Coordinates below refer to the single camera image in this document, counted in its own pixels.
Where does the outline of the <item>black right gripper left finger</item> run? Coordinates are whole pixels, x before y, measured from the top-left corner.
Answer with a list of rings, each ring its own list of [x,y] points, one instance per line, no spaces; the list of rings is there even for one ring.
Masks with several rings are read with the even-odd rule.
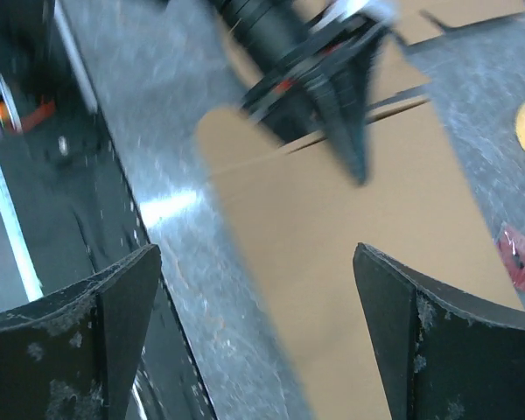
[[[149,244],[0,313],[0,419],[123,419],[161,276]]]

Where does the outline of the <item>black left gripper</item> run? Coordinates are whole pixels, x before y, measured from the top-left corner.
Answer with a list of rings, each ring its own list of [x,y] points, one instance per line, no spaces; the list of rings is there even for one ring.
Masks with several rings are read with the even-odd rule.
[[[211,6],[261,73],[242,107],[265,123],[322,123],[358,185],[368,179],[367,112],[375,58],[388,33],[358,13],[318,29],[291,1],[212,1]]]

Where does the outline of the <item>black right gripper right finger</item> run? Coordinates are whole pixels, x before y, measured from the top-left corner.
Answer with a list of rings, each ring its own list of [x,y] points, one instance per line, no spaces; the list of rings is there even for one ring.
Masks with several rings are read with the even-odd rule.
[[[525,311],[364,243],[353,273],[394,419],[525,419]]]

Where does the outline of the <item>brown cardboard box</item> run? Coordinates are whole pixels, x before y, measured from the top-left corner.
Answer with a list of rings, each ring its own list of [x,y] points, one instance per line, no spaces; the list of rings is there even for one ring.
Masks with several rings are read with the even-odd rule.
[[[359,243],[521,307],[432,104],[367,133],[371,173],[359,186],[315,135],[280,146],[231,108],[197,128],[224,216],[318,419],[390,416],[354,281]]]

